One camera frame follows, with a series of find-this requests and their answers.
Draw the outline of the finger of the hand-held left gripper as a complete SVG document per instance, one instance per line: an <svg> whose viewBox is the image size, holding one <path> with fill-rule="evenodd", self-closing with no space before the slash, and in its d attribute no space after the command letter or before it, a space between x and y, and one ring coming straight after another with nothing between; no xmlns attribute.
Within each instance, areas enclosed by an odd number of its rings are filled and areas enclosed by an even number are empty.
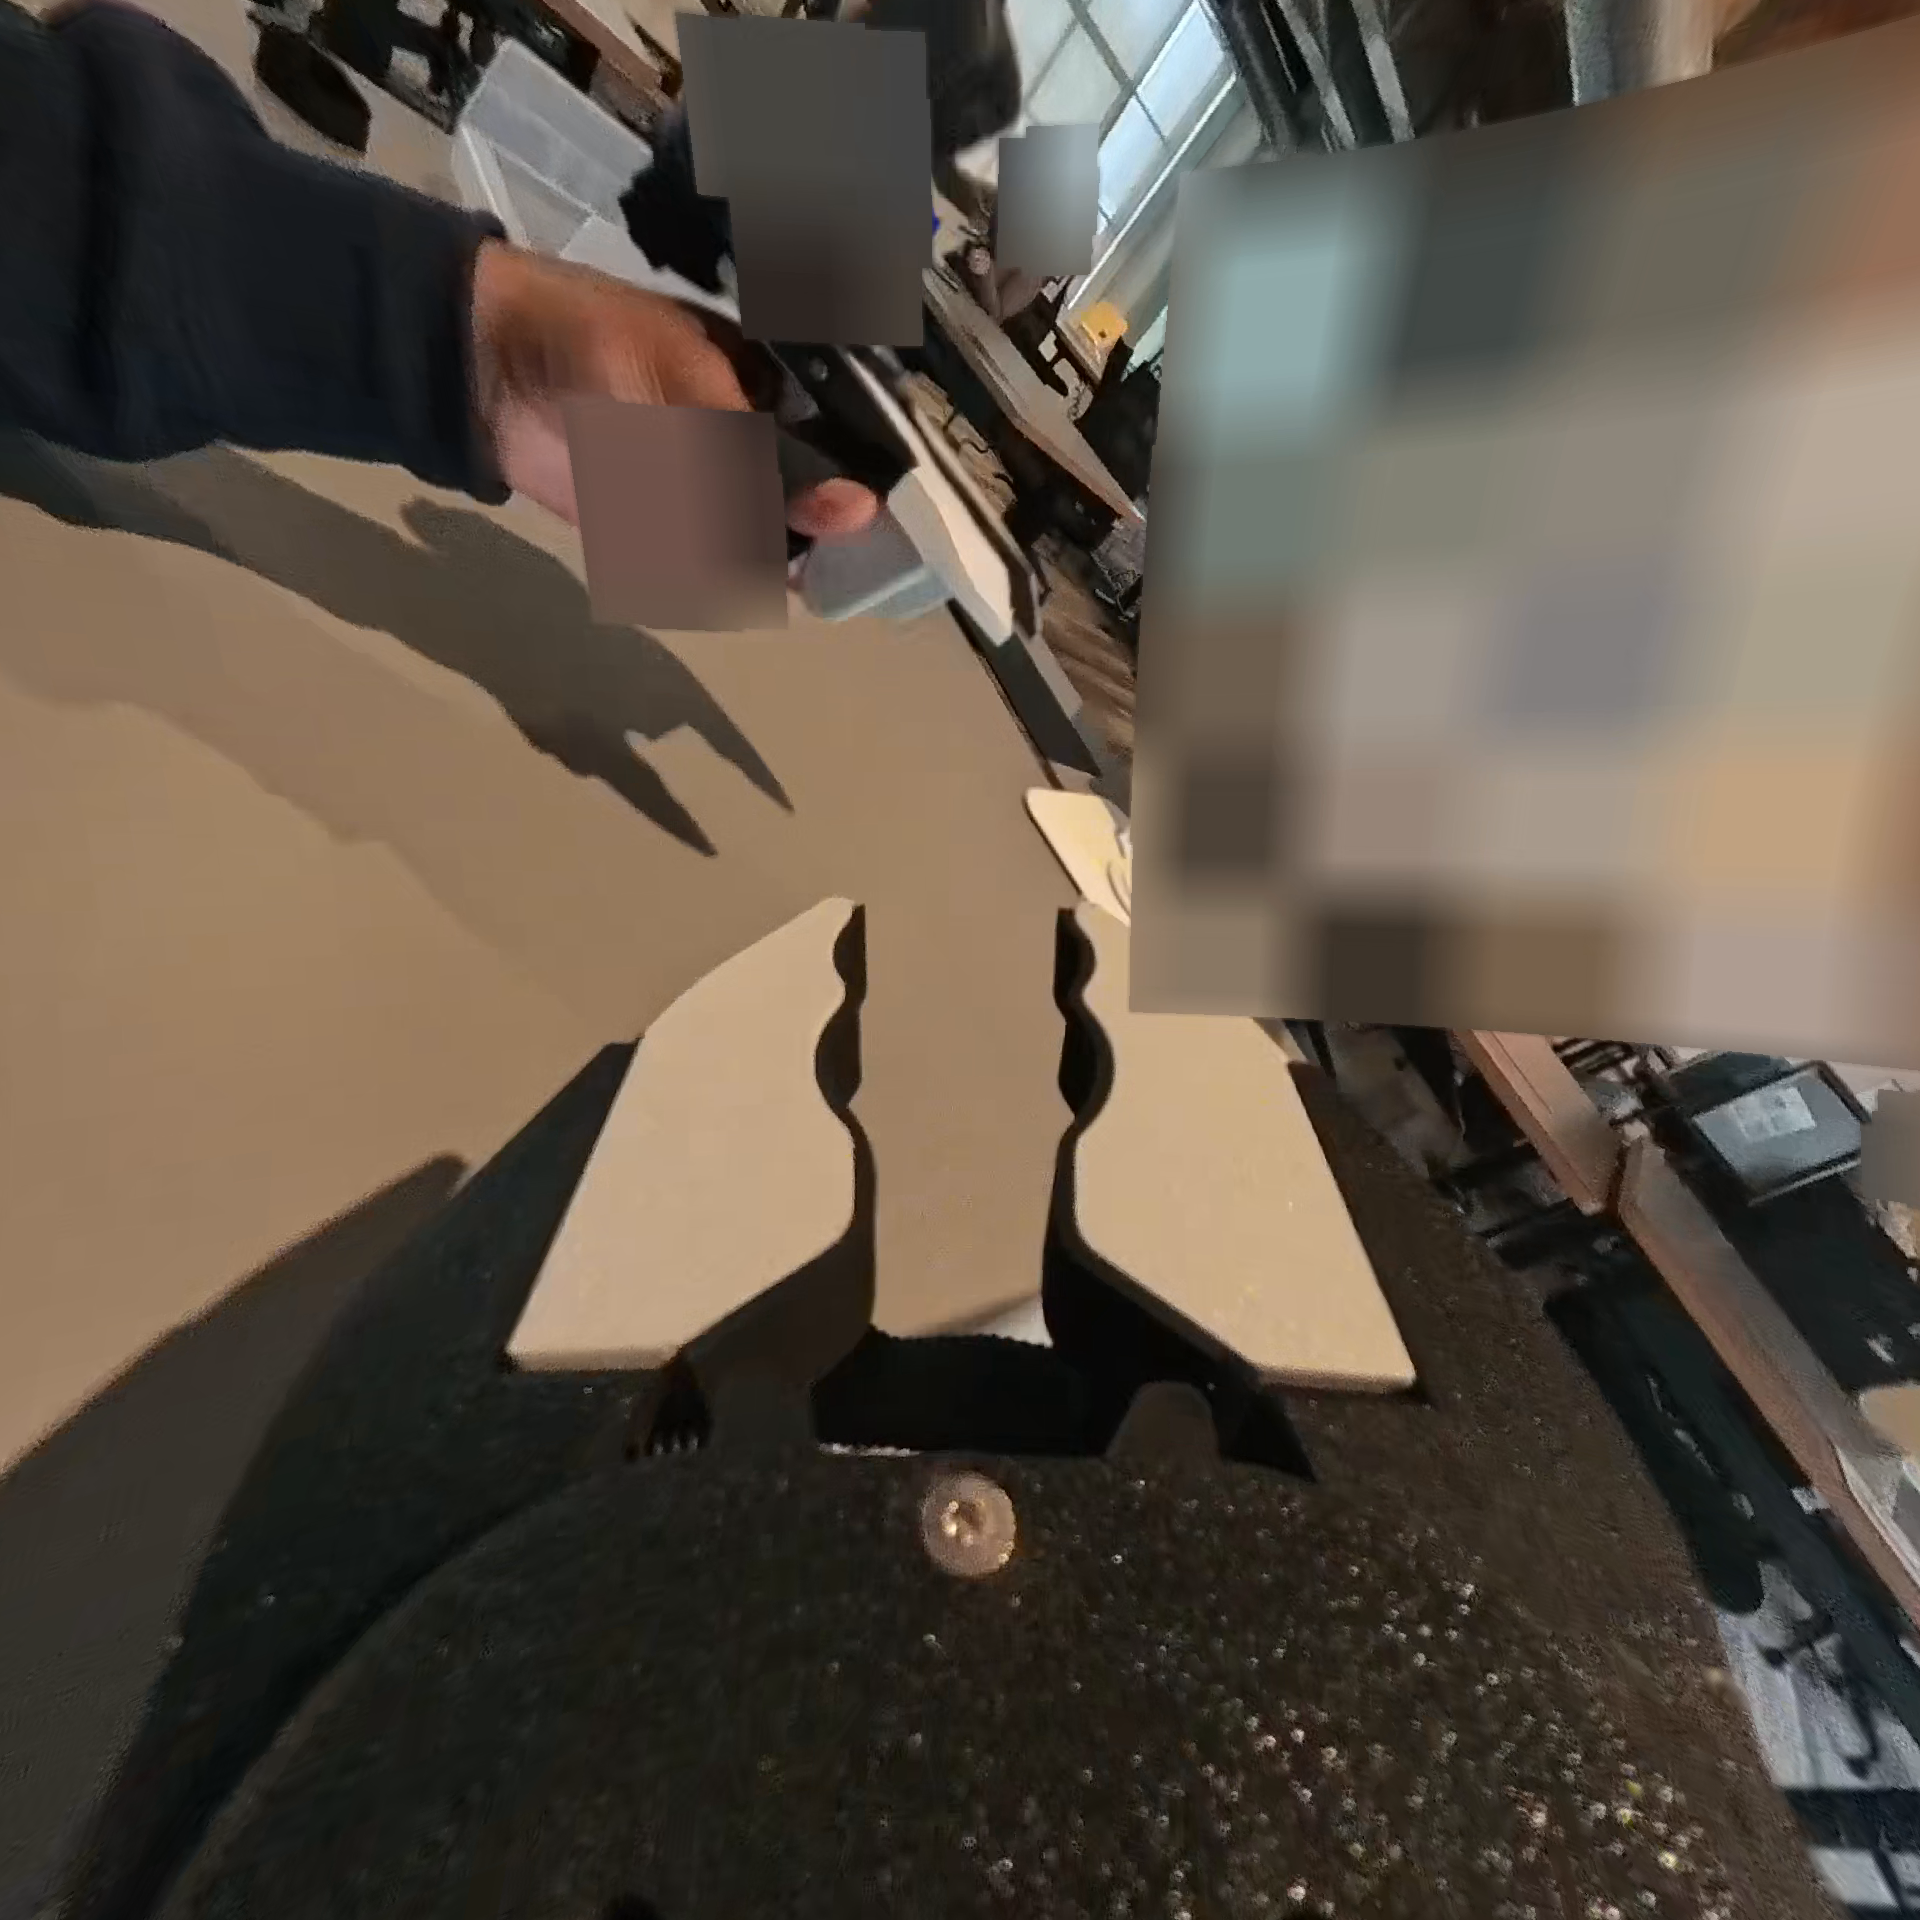
<svg viewBox="0 0 1920 1920"><path fill-rule="evenodd" d="M1037 633L993 640L976 633L976 654L1000 687L1050 782L1105 782L1107 761L1083 725L1083 703Z"/></svg>
<svg viewBox="0 0 1920 1920"><path fill-rule="evenodd" d="M1041 583L967 453L923 418L911 388L879 388L903 471L885 503L979 637L1041 637Z"/></svg>

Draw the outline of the person's left forearm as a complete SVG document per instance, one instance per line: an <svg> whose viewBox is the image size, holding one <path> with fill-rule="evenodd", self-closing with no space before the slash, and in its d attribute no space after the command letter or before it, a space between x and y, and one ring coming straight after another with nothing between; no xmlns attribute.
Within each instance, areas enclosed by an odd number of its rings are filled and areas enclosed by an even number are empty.
<svg viewBox="0 0 1920 1920"><path fill-rule="evenodd" d="M492 218L283 145L146 12L2 14L4 430L122 463L317 453L505 500L473 396Z"/></svg>

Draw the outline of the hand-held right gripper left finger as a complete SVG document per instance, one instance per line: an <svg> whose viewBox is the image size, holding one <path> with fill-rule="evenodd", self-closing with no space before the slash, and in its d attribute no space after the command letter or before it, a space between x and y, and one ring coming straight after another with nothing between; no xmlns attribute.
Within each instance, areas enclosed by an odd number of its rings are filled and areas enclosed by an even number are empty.
<svg viewBox="0 0 1920 1920"><path fill-rule="evenodd" d="M817 1445L874 1330L867 913L829 896L697 978L634 1046L508 1340L522 1375L643 1375L641 1439Z"/></svg>

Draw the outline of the white document stand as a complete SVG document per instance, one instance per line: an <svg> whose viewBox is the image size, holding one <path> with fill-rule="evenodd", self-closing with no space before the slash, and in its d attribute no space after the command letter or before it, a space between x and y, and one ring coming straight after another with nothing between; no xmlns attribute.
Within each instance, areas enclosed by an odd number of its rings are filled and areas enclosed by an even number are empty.
<svg viewBox="0 0 1920 1920"><path fill-rule="evenodd" d="M1133 837L1127 815L1092 790L1032 786L1025 812L1083 902L1133 924Z"/></svg>

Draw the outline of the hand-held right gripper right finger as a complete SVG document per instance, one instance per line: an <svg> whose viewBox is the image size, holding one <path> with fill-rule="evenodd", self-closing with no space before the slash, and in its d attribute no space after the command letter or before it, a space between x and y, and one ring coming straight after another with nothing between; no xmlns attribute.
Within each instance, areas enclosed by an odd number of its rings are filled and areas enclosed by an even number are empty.
<svg viewBox="0 0 1920 1920"><path fill-rule="evenodd" d="M1131 988L1130 928L1064 909L1043 1320L1092 1452L1130 1424L1188 1424L1221 1453L1297 1453L1291 1394L1418 1396L1284 1046L1234 1015L1138 1012Z"/></svg>

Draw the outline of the person's left hand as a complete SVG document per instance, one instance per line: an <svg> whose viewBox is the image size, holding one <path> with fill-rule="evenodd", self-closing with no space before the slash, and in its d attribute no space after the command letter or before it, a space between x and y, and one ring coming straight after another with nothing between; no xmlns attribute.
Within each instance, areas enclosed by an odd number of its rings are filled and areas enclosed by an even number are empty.
<svg viewBox="0 0 1920 1920"><path fill-rule="evenodd" d="M564 406L623 400L771 416L716 314L577 262L481 241L471 264L468 398L492 472L578 527Z"/></svg>

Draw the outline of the clear plastic organizer box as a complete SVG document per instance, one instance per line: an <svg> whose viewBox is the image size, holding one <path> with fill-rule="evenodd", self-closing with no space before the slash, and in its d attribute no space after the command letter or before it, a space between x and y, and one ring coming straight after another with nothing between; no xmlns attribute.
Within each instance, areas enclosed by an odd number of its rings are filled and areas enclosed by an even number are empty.
<svg viewBox="0 0 1920 1920"><path fill-rule="evenodd" d="M495 49L450 135L459 202L522 248L600 262L634 254L620 210L650 144L515 38Z"/></svg>

